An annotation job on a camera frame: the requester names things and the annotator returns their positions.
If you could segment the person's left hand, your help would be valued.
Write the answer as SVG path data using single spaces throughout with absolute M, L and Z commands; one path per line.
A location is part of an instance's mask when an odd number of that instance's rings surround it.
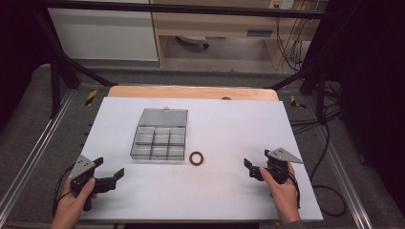
M 87 197 L 96 198 L 93 193 L 96 181 L 90 178 L 78 195 L 71 193 L 71 181 L 67 178 L 62 189 L 51 229 L 75 229 L 83 212 Z

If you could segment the wooden desk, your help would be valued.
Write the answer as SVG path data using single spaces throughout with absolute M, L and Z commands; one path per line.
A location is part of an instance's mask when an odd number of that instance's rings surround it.
M 213 7 L 268 7 L 269 0 L 149 0 L 151 4 Z M 323 11 L 328 0 L 294 0 L 291 10 Z M 165 39 L 169 36 L 259 38 L 265 41 L 273 67 L 278 69 L 296 41 L 310 41 L 320 23 L 318 19 L 266 18 L 213 14 L 152 14 L 158 39 L 159 59 L 164 58 Z

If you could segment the white table board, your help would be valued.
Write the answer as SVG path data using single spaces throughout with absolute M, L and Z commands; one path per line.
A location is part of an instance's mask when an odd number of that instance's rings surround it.
M 130 151 L 146 108 L 188 111 L 185 151 L 199 152 L 202 165 L 131 159 Z M 97 177 L 118 170 L 117 188 L 101 194 L 84 221 L 262 221 L 277 212 L 267 185 L 249 176 L 250 160 L 266 163 L 265 150 L 300 154 L 285 107 L 274 101 L 217 99 L 103 99 L 82 154 L 103 157 Z

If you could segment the person's right hand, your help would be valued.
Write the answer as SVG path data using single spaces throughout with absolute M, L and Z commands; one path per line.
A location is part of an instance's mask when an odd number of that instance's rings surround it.
M 299 221 L 297 191 L 294 183 L 290 180 L 279 184 L 265 168 L 260 169 L 261 176 L 266 182 L 272 194 L 277 214 L 282 225 L 288 225 Z

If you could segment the aluminium rail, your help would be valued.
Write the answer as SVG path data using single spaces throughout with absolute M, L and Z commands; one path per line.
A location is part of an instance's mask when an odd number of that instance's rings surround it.
M 41 136 L 36 141 L 34 147 L 29 153 L 16 178 L 13 180 L 10 188 L 0 201 L 0 228 L 5 224 L 15 202 L 18 200 L 25 185 L 27 184 L 32 171 L 36 167 L 38 161 L 46 150 L 50 140 L 53 137 L 61 119 L 69 108 L 72 97 L 75 95 L 75 90 L 68 90 L 61 101 L 61 108 L 56 113 L 55 117 L 51 118 L 47 123 L 46 128 Z
M 353 220 L 358 229 L 373 229 L 373 224 L 357 194 L 350 176 L 346 172 L 343 163 L 341 162 L 335 147 L 330 140 L 329 129 L 326 126 L 317 128 L 319 135 L 322 137 L 326 145 L 326 155 L 329 159 L 330 166 L 336 176 L 343 197 L 347 202 L 348 208 L 351 211 Z

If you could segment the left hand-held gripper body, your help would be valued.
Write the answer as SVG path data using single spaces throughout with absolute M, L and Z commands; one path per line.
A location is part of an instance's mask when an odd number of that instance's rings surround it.
M 95 174 L 96 166 L 94 161 L 88 159 L 85 156 L 79 156 L 75 162 L 73 170 L 69 175 L 71 180 L 71 190 L 74 195 L 78 195 L 84 185 L 92 178 Z M 112 177 L 97 178 L 96 184 L 93 189 L 93 192 L 87 197 L 83 210 L 88 212 L 92 209 L 92 195 L 98 193 L 107 193 L 111 190 L 115 190 L 117 186 L 117 180 Z

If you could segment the white cabinet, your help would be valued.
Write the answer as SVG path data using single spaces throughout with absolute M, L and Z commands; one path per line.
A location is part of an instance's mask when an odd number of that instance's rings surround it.
M 71 58 L 158 60 L 150 12 L 49 9 L 49 13 Z

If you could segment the office chair base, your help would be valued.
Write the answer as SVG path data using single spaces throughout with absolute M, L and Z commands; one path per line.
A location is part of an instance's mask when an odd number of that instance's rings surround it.
M 201 45 L 204 49 L 209 48 L 209 44 L 203 36 L 179 36 L 179 39 L 186 43 Z

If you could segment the white wall socket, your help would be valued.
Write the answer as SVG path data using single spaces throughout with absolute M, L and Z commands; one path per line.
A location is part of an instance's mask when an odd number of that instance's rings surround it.
M 268 7 L 276 10 L 290 10 L 294 0 L 269 0 Z

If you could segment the clear plastic compartment box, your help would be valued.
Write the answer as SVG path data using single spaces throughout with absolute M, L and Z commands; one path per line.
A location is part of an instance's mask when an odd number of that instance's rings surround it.
M 134 160 L 184 160 L 188 111 L 145 108 L 135 131 Z

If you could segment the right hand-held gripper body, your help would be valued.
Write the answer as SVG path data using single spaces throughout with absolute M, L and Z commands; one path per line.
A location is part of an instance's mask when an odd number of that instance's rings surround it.
M 284 148 L 278 148 L 270 151 L 270 157 L 267 158 L 266 170 L 272 175 L 278 184 L 285 184 L 290 179 L 294 184 L 297 183 L 295 176 L 289 171 L 288 164 L 299 163 L 303 161 L 294 156 Z

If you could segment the yellow black striped tape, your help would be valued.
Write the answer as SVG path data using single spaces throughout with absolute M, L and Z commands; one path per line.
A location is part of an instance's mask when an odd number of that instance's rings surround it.
M 306 109 L 307 108 L 307 106 L 305 104 L 298 103 L 294 95 L 290 96 L 290 106 L 298 107 L 300 109 Z
M 91 92 L 89 93 L 89 95 L 86 99 L 85 106 L 87 106 L 87 107 L 91 106 L 94 98 L 96 97 L 96 94 L 97 94 L 97 90 L 91 90 Z

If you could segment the black metal frame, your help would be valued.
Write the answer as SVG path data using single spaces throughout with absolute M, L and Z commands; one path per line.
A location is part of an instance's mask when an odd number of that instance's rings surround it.
M 69 88 L 77 89 L 80 85 L 74 69 L 93 79 L 103 86 L 116 86 L 101 76 L 86 69 L 81 64 L 69 57 L 62 48 L 56 32 L 52 30 L 52 23 L 45 19 L 44 11 L 47 8 L 63 10 L 109 10 L 109 11 L 135 11 L 135 12 L 158 12 L 178 14 L 213 14 L 250 17 L 273 17 L 273 18 L 305 18 L 305 19 L 335 19 L 339 16 L 335 12 L 303 11 L 303 10 L 261 10 L 253 8 L 213 7 L 213 6 L 190 6 L 190 5 L 167 5 L 167 4 L 143 4 L 143 3 L 119 3 L 98 1 L 73 1 L 73 0 L 34 0 L 32 1 L 33 16 L 39 24 L 42 33 L 47 37 L 51 46 L 52 88 L 53 88 L 53 113 L 56 116 L 60 108 L 59 76 Z

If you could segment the wooden table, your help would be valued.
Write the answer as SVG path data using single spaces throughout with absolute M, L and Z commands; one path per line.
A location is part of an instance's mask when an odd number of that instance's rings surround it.
M 279 100 L 277 93 L 270 89 L 185 86 L 114 86 L 108 97 Z

